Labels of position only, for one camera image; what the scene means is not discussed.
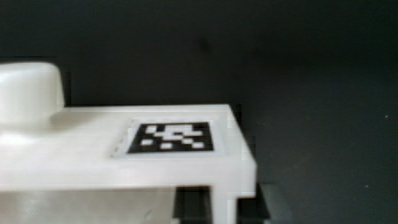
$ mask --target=black wall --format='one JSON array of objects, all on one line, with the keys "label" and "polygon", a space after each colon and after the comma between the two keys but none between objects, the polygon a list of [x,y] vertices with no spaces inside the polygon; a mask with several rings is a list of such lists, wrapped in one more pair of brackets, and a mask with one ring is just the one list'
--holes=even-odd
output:
[{"label": "black wall", "polygon": [[303,224],[398,223],[398,2],[3,0],[0,61],[68,106],[228,103]]}]

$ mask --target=black and white fiducial marker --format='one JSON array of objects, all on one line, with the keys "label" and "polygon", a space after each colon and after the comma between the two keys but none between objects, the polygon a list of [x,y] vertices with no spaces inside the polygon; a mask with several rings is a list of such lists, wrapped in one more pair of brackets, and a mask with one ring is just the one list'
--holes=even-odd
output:
[{"label": "black and white fiducial marker", "polygon": [[212,151],[207,122],[139,124],[129,153]]}]

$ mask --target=white cylindrical post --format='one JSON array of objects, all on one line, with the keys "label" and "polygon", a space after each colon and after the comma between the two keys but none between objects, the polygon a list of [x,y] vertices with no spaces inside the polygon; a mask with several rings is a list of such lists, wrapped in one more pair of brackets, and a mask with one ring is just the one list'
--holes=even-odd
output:
[{"label": "white cylindrical post", "polygon": [[56,67],[44,62],[0,65],[0,130],[38,131],[63,108]]}]

